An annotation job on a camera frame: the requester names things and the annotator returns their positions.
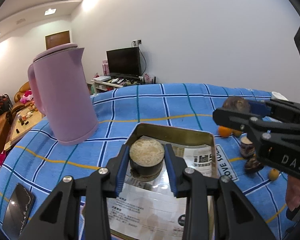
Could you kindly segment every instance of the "black circular logo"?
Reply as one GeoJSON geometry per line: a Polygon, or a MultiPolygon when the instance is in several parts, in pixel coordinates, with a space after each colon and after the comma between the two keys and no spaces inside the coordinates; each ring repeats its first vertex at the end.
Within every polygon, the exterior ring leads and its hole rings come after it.
{"type": "Polygon", "coordinates": [[[185,226],[185,222],[186,222],[186,215],[181,215],[178,218],[178,224],[184,227],[185,226]]]}

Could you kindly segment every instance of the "wooden coffee table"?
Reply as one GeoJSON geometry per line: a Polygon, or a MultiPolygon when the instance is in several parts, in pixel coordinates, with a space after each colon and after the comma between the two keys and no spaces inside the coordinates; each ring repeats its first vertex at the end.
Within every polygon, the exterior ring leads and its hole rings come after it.
{"type": "Polygon", "coordinates": [[[17,113],[17,115],[14,118],[13,123],[11,125],[10,132],[7,137],[7,141],[4,146],[4,150],[7,151],[7,150],[11,149],[18,141],[21,140],[21,138],[23,138],[23,136],[25,136],[25,134],[27,132],[29,132],[31,130],[32,127],[34,127],[37,123],[39,123],[42,120],[42,118],[44,117],[44,115],[41,114],[39,111],[33,112],[33,115],[31,117],[29,117],[26,121],[24,121],[24,123],[26,123],[27,121],[29,123],[27,125],[26,124],[21,125],[19,118],[22,115],[25,115],[29,111],[30,110],[27,107],[17,113]]]}

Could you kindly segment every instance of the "kettle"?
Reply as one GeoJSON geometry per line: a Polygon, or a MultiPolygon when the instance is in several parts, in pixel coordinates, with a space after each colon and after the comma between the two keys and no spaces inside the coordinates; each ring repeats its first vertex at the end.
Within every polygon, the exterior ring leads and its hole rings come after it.
{"type": "Polygon", "coordinates": [[[98,128],[81,62],[83,50],[75,43],[59,45],[37,55],[28,68],[36,106],[63,145],[81,143],[98,128]]]}

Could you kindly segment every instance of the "smartphone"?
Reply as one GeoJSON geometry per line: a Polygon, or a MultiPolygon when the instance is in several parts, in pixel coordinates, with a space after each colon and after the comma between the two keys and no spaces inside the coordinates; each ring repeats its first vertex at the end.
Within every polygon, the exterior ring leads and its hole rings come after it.
{"type": "Polygon", "coordinates": [[[34,195],[29,190],[20,183],[16,185],[2,223],[2,229],[10,240],[19,238],[28,221],[34,200],[34,195]]]}

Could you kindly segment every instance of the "ceiling vent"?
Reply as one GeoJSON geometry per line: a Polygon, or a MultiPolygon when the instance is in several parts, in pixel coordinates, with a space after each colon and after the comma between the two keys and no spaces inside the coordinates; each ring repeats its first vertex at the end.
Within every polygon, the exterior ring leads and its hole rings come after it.
{"type": "Polygon", "coordinates": [[[22,19],[20,19],[20,20],[17,20],[17,25],[20,24],[20,23],[23,23],[23,22],[25,22],[25,21],[26,21],[26,19],[24,19],[24,18],[22,18],[22,19]]]}

